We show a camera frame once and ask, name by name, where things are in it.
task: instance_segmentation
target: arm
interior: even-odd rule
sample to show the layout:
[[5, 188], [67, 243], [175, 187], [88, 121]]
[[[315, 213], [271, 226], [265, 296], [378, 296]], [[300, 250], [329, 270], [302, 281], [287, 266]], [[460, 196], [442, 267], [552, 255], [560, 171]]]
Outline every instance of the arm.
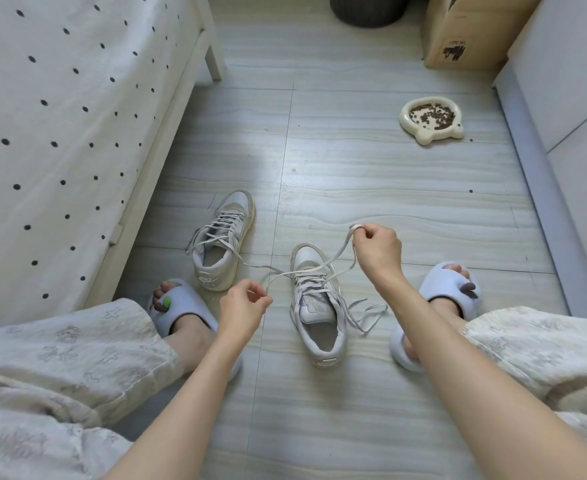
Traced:
[[411, 287], [392, 229], [365, 228], [354, 234], [362, 269], [394, 311], [487, 478], [587, 478], [587, 444]]
[[227, 378], [272, 299], [242, 280], [221, 299], [218, 334], [167, 407], [109, 470], [105, 480], [196, 480]]

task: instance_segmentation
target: pet bowl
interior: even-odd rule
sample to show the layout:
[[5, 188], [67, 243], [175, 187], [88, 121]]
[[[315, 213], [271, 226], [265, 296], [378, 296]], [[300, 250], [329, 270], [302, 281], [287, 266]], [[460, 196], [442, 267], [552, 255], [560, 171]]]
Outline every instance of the pet bowl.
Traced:
[[462, 138], [462, 112], [458, 104], [440, 96], [414, 99], [400, 112], [400, 124], [419, 144], [434, 139]]

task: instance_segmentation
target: cream-colored bowl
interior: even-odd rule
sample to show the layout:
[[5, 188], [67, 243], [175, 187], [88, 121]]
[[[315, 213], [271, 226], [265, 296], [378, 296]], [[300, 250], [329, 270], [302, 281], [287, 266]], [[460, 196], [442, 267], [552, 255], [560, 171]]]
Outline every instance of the cream-colored bowl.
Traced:
[[[410, 116], [411, 110], [416, 106], [423, 104], [441, 104], [442, 106], [448, 107], [453, 112], [453, 122], [451, 123], [451, 126], [437, 130], [435, 129], [435, 123], [432, 118], [430, 118], [427, 123], [423, 123], [422, 121], [416, 123], [413, 121]], [[414, 99], [405, 104], [400, 112], [400, 125], [405, 131], [411, 133], [420, 144], [429, 144], [434, 139], [462, 138], [464, 130], [461, 121], [462, 112], [460, 111], [458, 104], [441, 96]]]

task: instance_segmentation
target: white bed frame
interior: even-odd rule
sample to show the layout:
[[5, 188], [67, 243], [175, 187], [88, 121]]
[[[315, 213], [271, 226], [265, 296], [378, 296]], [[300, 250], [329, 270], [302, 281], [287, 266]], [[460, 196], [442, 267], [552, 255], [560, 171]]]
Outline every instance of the white bed frame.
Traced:
[[196, 83], [198, 70], [203, 58], [213, 80], [221, 80], [225, 72], [225, 60], [218, 44], [214, 19], [208, 0], [189, 0], [192, 4], [194, 20], [198, 23], [200, 35], [178, 81], [167, 112], [165, 113], [149, 155], [141, 169], [138, 181], [134, 186], [127, 208], [116, 225], [109, 239], [110, 248], [105, 254], [102, 265], [98, 269], [85, 308], [111, 301], [120, 281], [129, 252], [134, 245], [145, 211], [154, 193], [154, 188], [161, 174], [171, 143], [182, 119], [191, 91]]

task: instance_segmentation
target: shoe sole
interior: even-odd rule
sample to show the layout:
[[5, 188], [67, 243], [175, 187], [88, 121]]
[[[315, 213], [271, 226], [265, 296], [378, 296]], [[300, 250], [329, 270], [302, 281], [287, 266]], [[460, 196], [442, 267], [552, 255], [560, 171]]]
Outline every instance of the shoe sole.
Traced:
[[[327, 262], [329, 260], [329, 258], [327, 258], [325, 256], [325, 253], [322, 252], [322, 250], [320, 250], [317, 246], [314, 246], [313, 244], [309, 244], [308, 242], [303, 242], [302, 244], [298, 244], [292, 251], [292, 255], [290, 257], [289, 260], [289, 270], [293, 271], [294, 270], [294, 262], [295, 262], [295, 256], [296, 254], [298, 254], [298, 251], [300, 250], [300, 248], [304, 248], [304, 247], [310, 247], [312, 249], [314, 249], [319, 255], [320, 258], [322, 259], [322, 262]], [[338, 294], [341, 294], [340, 292], [340, 282], [338, 282], [337, 278], [331, 278], [329, 280], [329, 282], [333, 285], [334, 290], [337, 291]], [[292, 281], [292, 298], [295, 298], [295, 285], [294, 282]], [[298, 328], [295, 325], [294, 319], [292, 318], [292, 322], [293, 322], [293, 327], [296, 329], [296, 331], [298, 331]], [[331, 369], [332, 367], [334, 367], [338, 362], [340, 362], [340, 360], [342, 359], [342, 354], [339, 355], [336, 358], [336, 362], [331, 363], [330, 365], [323, 365], [323, 363], [319, 363], [313, 355], [311, 355], [309, 353], [309, 350], [307, 350], [307, 347], [304, 348], [305, 352], [307, 353], [307, 357], [309, 358], [309, 361], [315, 366], [318, 367], [319, 369]]]
[[[222, 201], [224, 202], [232, 194], [234, 194], [236, 192], [243, 192], [243, 191], [242, 190], [234, 190], [234, 191], [230, 192]], [[254, 220], [256, 219], [256, 203], [253, 201], [253, 197], [251, 196], [251, 194], [249, 192], [247, 192], [247, 195], [249, 197], [249, 201], [250, 201], [250, 205], [251, 205], [251, 211], [250, 211], [251, 218], [250, 218], [249, 225], [245, 226], [245, 228], [242, 230], [241, 240], [238, 243], [238, 253], [241, 252], [242, 243], [245, 242], [245, 238], [247, 237], [247, 234], [249, 233], [251, 227], [253, 226]], [[234, 272], [231, 273], [229, 275], [229, 277], [225, 281], [220, 283], [218, 286], [208, 287], [208, 286], [204, 286], [202, 283], [200, 283], [200, 284], [203, 286], [204, 289], [209, 290], [209, 291], [226, 291], [226, 290], [228, 290], [229, 288], [234, 286], [234, 281], [236, 280], [236, 273], [238, 272], [238, 261], [239, 261], [239, 259], [236, 258], [236, 262], [234, 263]]]

